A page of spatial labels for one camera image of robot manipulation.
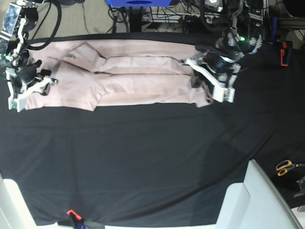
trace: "black cloth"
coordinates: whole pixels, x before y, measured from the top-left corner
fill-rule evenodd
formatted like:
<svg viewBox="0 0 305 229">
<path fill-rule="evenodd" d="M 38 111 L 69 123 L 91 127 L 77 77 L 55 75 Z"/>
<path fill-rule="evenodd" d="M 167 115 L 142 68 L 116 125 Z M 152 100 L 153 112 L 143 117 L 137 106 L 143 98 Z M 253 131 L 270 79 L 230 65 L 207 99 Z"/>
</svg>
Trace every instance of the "black cloth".
<svg viewBox="0 0 305 229">
<path fill-rule="evenodd" d="M 291 207 L 305 162 L 305 57 L 280 67 L 264 45 L 241 63 L 233 104 L 153 104 L 8 111 L 0 84 L 0 171 L 15 180 L 38 225 L 68 219 L 129 227 L 214 224 L 232 183 L 256 159 Z"/>
</svg>

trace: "red object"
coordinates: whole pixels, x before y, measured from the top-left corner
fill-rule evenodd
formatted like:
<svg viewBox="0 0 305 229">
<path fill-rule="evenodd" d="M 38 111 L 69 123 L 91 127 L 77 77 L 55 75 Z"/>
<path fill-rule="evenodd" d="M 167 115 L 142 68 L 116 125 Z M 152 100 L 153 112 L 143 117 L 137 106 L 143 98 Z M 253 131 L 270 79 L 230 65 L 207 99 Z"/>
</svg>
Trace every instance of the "red object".
<svg viewBox="0 0 305 229">
<path fill-rule="evenodd" d="M 284 49 L 281 49 L 281 65 L 282 66 L 288 66 L 288 64 L 284 64 L 283 63 L 283 58 L 285 56 L 285 50 Z"/>
<path fill-rule="evenodd" d="M 72 213 L 72 214 L 76 217 L 77 220 L 81 220 L 80 215 L 78 215 L 78 214 L 77 214 L 75 211 L 73 211 L 72 209 L 70 209 L 69 211 L 67 211 L 67 215 L 69 216 L 70 213 Z"/>
</svg>

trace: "blue box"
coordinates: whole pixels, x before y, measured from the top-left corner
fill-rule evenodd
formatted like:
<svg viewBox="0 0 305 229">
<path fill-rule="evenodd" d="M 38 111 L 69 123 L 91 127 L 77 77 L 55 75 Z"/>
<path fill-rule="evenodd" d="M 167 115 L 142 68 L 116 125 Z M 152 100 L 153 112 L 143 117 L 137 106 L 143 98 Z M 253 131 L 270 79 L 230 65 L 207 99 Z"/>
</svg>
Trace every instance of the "blue box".
<svg viewBox="0 0 305 229">
<path fill-rule="evenodd" d="M 113 7 L 122 6 L 164 6 L 167 7 L 172 0 L 107 0 L 106 2 Z"/>
</svg>

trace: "scissors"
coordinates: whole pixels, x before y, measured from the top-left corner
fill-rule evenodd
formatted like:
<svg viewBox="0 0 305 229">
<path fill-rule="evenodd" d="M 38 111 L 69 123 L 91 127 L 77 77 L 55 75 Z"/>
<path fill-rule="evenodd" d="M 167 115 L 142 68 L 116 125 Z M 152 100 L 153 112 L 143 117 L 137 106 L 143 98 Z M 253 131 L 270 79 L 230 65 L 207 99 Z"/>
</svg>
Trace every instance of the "scissors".
<svg viewBox="0 0 305 229">
<path fill-rule="evenodd" d="M 286 173 L 288 173 L 290 170 L 301 166 L 305 166 L 305 163 L 294 164 L 291 162 L 291 160 L 282 161 L 280 164 L 276 166 L 277 175 L 281 177 Z"/>
</svg>

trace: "garment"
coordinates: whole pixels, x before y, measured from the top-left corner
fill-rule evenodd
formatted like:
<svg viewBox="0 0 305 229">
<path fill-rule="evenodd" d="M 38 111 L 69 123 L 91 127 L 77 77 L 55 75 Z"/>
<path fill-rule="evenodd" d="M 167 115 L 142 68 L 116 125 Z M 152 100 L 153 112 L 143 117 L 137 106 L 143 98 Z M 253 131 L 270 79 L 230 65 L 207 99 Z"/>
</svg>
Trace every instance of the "garment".
<svg viewBox="0 0 305 229">
<path fill-rule="evenodd" d="M 32 94 L 26 109 L 153 103 L 209 105 L 203 88 L 191 87 L 192 69 L 178 63 L 192 56 L 191 45 L 152 41 L 54 42 L 32 52 L 59 80 L 48 96 Z"/>
</svg>

